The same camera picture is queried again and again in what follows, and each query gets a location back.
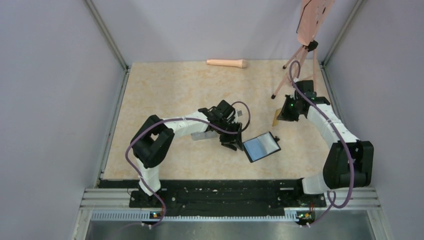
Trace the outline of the single gold credit card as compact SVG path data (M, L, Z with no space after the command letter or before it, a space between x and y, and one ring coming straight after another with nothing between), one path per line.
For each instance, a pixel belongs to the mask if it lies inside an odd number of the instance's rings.
M273 122L272 122L272 127L276 127L279 124L279 120L278 120L278 116L280 114L281 110L277 109L274 113L274 118L273 118Z

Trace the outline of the black card holder wallet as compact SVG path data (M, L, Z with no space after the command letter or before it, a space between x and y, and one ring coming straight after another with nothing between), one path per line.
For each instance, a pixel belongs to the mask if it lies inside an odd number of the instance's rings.
M250 163L255 163L281 150L280 138L270 131L246 140L242 143L243 150Z

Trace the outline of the clear plastic card box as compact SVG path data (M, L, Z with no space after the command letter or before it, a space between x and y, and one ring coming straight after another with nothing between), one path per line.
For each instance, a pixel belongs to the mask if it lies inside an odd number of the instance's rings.
M217 138L219 134L214 130L209 130L205 132L194 132L194 133L191 133L190 136L193 141L200 141L200 140Z

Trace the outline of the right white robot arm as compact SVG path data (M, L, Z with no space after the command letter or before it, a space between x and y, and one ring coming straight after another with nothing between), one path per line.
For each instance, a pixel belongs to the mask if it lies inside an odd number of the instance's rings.
M330 102L317 96L312 80L295 80L297 89L286 95L284 105L276 119L297 122L301 115L315 125L329 148L321 172L298 180L299 189L293 200L307 206L314 195L339 188L369 186L372 179L374 146L352 134L335 115Z

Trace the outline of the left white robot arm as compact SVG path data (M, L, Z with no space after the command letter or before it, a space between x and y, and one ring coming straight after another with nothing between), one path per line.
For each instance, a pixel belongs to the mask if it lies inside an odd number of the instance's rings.
M149 207L160 202L160 164L176 139L192 136L193 140L203 140L217 134L223 147L242 151L242 133L248 126L239 122L238 118L237 109L225 100L221 100L216 106L199 108L185 116L149 116L131 139L125 152L127 159L129 153L133 153L135 157L136 163L132 167L139 177L141 200Z

